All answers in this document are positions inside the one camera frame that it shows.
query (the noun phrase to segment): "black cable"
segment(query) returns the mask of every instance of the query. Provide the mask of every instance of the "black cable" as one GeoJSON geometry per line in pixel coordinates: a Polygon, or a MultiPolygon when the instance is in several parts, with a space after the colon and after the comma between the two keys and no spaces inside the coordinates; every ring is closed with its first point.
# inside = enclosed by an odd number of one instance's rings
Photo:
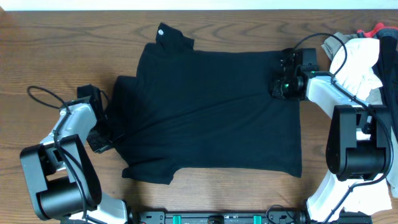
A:
{"type": "Polygon", "coordinates": [[[101,92],[105,96],[106,102],[109,104],[109,98],[108,98],[107,94],[105,93],[105,91],[104,90],[100,90],[99,92],[101,92]]]}
{"type": "Polygon", "coordinates": [[[65,166],[69,169],[70,173],[72,174],[73,178],[74,178],[75,181],[76,181],[76,184],[77,184],[77,186],[78,186],[78,188],[79,188],[79,192],[80,192],[81,199],[82,199],[82,201],[83,201],[83,216],[82,216],[82,219],[83,219],[83,220],[86,220],[86,218],[87,218],[87,200],[86,200],[86,196],[85,196],[85,193],[84,193],[84,190],[83,190],[83,184],[81,184],[80,179],[79,179],[79,177],[78,177],[77,174],[76,174],[76,171],[74,170],[74,168],[73,168],[72,165],[70,164],[70,162],[69,162],[68,158],[66,157],[65,153],[68,154],[68,157],[69,157],[69,158],[76,164],[76,166],[78,166],[79,169],[82,171],[81,165],[77,162],[77,160],[76,160],[69,152],[67,152],[66,150],[64,150],[64,149],[61,147],[61,145],[60,145],[60,143],[59,143],[59,141],[58,141],[58,136],[59,136],[59,131],[60,131],[60,129],[61,129],[62,126],[65,124],[65,122],[66,122],[66,120],[68,119],[68,117],[72,114],[71,111],[70,111],[70,108],[67,106],[67,104],[64,102],[64,100],[63,100],[62,98],[60,98],[59,96],[57,96],[55,93],[51,92],[50,90],[48,90],[48,89],[46,89],[46,88],[43,88],[43,87],[39,87],[39,86],[29,86],[29,87],[27,88],[27,94],[28,94],[33,100],[35,100],[36,102],[38,102],[38,103],[40,103],[40,104],[42,104],[42,105],[49,106],[49,107],[55,108],[55,109],[60,109],[60,107],[57,107],[57,106],[54,106],[54,105],[50,105],[50,104],[45,103],[45,102],[43,102],[43,101],[37,99],[36,97],[34,97],[34,96],[32,95],[32,93],[30,92],[31,89],[41,90],[41,91],[44,91],[44,92],[46,92],[46,93],[48,93],[48,94],[54,96],[57,100],[59,100],[59,101],[62,103],[62,105],[65,107],[65,109],[66,109],[66,111],[67,111],[67,113],[65,114],[65,116],[62,118],[61,122],[59,122],[59,124],[57,125],[57,127],[53,130],[54,146],[55,146],[56,150],[58,151],[58,153],[60,154],[62,160],[64,161],[65,166]]]}
{"type": "Polygon", "coordinates": [[[269,208],[267,209],[267,211],[266,211],[266,218],[268,219],[268,221],[269,221],[270,223],[276,224],[274,221],[272,221],[272,220],[269,219],[269,217],[268,217],[268,214],[269,214],[270,210],[272,210],[272,208],[274,208],[274,207],[276,207],[276,206],[282,208],[282,209],[286,212],[287,216],[293,220],[293,221],[288,222],[288,223],[286,223],[286,224],[291,224],[291,223],[294,223],[294,222],[295,222],[294,217],[291,216],[291,215],[287,212],[287,210],[285,209],[285,207],[283,207],[283,206],[281,206],[281,205],[272,205],[272,206],[269,207],[269,208]]]}
{"type": "Polygon", "coordinates": [[[297,65],[297,66],[294,68],[294,77],[297,76],[297,72],[299,71],[300,68],[301,68],[301,65],[297,65]]]}
{"type": "Polygon", "coordinates": [[[295,46],[295,47],[293,48],[293,50],[292,50],[292,53],[289,54],[289,57],[288,57],[288,59],[286,60],[286,63],[290,60],[290,58],[292,57],[293,52],[295,51],[295,49],[296,49],[300,44],[302,44],[304,41],[308,40],[309,38],[316,37],[316,36],[319,36],[319,35],[327,35],[327,36],[329,36],[329,37],[332,37],[332,38],[336,39],[336,40],[341,44],[341,46],[343,47],[344,53],[345,53],[344,61],[343,61],[343,63],[341,64],[340,68],[332,75],[332,77],[330,77],[330,82],[331,82],[331,84],[332,84],[335,88],[337,88],[340,92],[342,92],[342,94],[346,95],[350,100],[352,100],[353,102],[355,102],[355,103],[357,103],[358,105],[362,106],[362,107],[363,107],[363,108],[376,120],[376,122],[378,122],[378,123],[381,125],[381,128],[382,128],[384,134],[386,135],[387,143],[388,143],[389,150],[390,150],[390,158],[389,158],[388,168],[387,168],[387,170],[383,173],[383,175],[382,175],[380,178],[378,178],[377,180],[373,180],[373,181],[370,181],[370,182],[363,182],[363,183],[360,183],[360,184],[353,184],[353,185],[351,185],[350,187],[348,187],[347,192],[346,192],[346,193],[344,194],[344,196],[340,199],[339,203],[338,203],[338,204],[336,205],[336,207],[329,213],[329,215],[327,216],[327,218],[325,219],[325,221],[323,221],[323,223],[325,224],[325,223],[328,223],[330,217],[338,210],[338,208],[343,204],[343,202],[347,199],[348,195],[354,190],[355,187],[360,187],[360,186],[365,186],[365,185],[376,184],[376,183],[379,183],[380,181],[384,180],[384,179],[387,177],[388,173],[390,173],[390,170],[391,170],[391,167],[392,167],[392,162],[394,161],[394,151],[393,151],[393,148],[392,148],[392,141],[391,141],[391,136],[390,136],[390,133],[391,133],[391,132],[387,129],[386,124],[384,124],[384,123],[382,122],[381,118],[380,118],[371,108],[369,108],[369,106],[367,106],[367,105],[365,105],[364,103],[362,103],[361,101],[359,101],[359,100],[356,98],[355,95],[349,94],[347,91],[345,91],[344,89],[340,88],[340,86],[338,86],[338,85],[336,84],[336,80],[335,80],[336,74],[343,68],[343,66],[344,66],[344,64],[346,63],[347,58],[348,58],[347,48],[346,48],[346,46],[345,46],[345,44],[344,44],[344,42],[343,42],[342,40],[340,40],[338,37],[336,37],[336,36],[333,35],[333,34],[327,34],[327,33],[312,34],[312,35],[310,35],[310,36],[308,36],[308,37],[302,39],[298,44],[296,44],[296,46],[295,46]]]}
{"type": "Polygon", "coordinates": [[[70,110],[69,110],[69,108],[67,107],[67,104],[64,102],[64,100],[63,100],[62,98],[60,98],[59,96],[57,96],[55,93],[51,92],[50,90],[48,90],[48,89],[46,89],[46,88],[43,88],[43,87],[40,87],[40,86],[34,86],[34,85],[28,86],[28,88],[26,89],[27,94],[28,94],[34,101],[36,101],[36,102],[38,102],[38,103],[40,103],[40,104],[42,104],[42,105],[44,105],[44,106],[48,106],[48,107],[55,108],[55,109],[60,109],[60,107],[58,107],[58,106],[54,106],[54,105],[48,104],[48,103],[46,103],[46,102],[43,102],[43,101],[37,99],[37,98],[36,98],[34,95],[32,95],[32,93],[30,92],[31,89],[41,90],[41,91],[44,91],[44,92],[46,92],[46,93],[52,95],[52,96],[55,97],[57,100],[61,101],[62,105],[63,105],[64,107],[66,107],[67,111],[70,113],[70,110]]]}
{"type": "Polygon", "coordinates": [[[302,44],[304,41],[308,40],[309,38],[316,37],[316,36],[320,36],[320,35],[326,35],[326,36],[332,37],[332,38],[336,39],[336,40],[343,46],[344,53],[345,53],[346,57],[344,58],[344,61],[343,61],[343,63],[341,64],[340,68],[338,68],[338,70],[333,74],[333,76],[335,76],[338,72],[340,72],[340,70],[343,68],[343,66],[345,65],[345,63],[346,63],[346,61],[347,61],[347,54],[348,54],[348,53],[347,53],[347,48],[346,48],[346,46],[345,46],[345,44],[344,44],[344,42],[343,42],[342,40],[340,40],[340,39],[339,39],[338,37],[336,37],[335,35],[333,35],[333,34],[328,34],[328,33],[316,33],[316,34],[309,35],[308,37],[306,37],[306,38],[300,40],[300,42],[298,42],[298,43],[296,44],[296,46],[294,46],[294,48],[292,49],[291,53],[290,53],[289,56],[287,57],[287,60],[285,61],[285,65],[286,65],[286,63],[290,60],[290,58],[292,58],[293,53],[295,52],[295,50],[297,49],[297,47],[298,47],[300,44],[302,44]]]}

